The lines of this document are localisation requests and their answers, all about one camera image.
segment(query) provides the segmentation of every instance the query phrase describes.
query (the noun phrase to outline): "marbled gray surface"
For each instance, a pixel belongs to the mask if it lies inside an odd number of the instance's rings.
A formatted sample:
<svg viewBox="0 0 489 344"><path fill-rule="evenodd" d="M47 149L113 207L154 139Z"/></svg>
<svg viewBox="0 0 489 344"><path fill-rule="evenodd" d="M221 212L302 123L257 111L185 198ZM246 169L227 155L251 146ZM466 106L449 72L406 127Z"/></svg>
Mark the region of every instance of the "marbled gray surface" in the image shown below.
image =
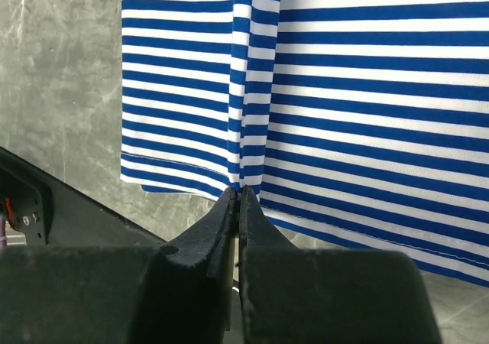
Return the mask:
<svg viewBox="0 0 489 344"><path fill-rule="evenodd" d="M0 0L0 146L172 239L212 204L119 180L120 14L120 0ZM489 290L424 278L445 343L488 343Z"/></svg>

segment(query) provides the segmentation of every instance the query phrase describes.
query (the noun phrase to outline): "striped shirt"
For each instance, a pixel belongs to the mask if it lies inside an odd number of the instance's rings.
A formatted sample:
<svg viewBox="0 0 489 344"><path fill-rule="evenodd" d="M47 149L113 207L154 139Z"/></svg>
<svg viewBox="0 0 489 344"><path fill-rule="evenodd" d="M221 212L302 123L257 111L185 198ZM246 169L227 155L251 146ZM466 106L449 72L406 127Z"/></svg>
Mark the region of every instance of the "striped shirt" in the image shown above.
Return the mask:
<svg viewBox="0 0 489 344"><path fill-rule="evenodd" d="M489 286L489 0L122 0L121 177Z"/></svg>

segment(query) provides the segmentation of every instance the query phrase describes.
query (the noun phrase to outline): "blue and white striped fabric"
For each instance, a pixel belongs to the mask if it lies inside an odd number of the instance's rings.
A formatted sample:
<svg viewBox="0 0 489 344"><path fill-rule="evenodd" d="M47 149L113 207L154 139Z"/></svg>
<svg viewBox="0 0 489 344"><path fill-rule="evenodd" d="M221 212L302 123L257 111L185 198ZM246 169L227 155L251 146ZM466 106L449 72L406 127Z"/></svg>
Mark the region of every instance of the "blue and white striped fabric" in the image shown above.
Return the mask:
<svg viewBox="0 0 489 344"><path fill-rule="evenodd" d="M489 286L489 0L122 9L124 180Z"/></svg>

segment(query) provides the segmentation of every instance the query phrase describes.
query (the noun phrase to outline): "black metal frame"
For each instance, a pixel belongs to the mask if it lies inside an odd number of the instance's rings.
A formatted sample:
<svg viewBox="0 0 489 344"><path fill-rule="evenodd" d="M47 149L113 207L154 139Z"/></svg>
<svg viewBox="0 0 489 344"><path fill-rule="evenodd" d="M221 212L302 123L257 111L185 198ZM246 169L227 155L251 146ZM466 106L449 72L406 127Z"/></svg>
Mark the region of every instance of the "black metal frame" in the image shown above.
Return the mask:
<svg viewBox="0 0 489 344"><path fill-rule="evenodd" d="M14 222L33 247L0 254L2 342L222 342L238 237L246 343L441 343L407 256L298 249L251 188L164 242L4 150L0 185L14 220L36 215L46 235Z"/></svg>

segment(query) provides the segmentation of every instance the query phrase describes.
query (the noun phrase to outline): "gray floor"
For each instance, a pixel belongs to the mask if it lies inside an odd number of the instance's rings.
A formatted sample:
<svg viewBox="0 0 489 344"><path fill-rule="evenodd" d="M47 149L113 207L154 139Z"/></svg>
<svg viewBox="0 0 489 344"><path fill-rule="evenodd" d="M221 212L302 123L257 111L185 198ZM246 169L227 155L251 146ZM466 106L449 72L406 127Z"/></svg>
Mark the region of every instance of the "gray floor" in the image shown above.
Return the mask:
<svg viewBox="0 0 489 344"><path fill-rule="evenodd" d="M120 14L120 0L0 0L0 146L172 239L211 203L119 180ZM445 343L489 343L489 289L424 278Z"/></svg>

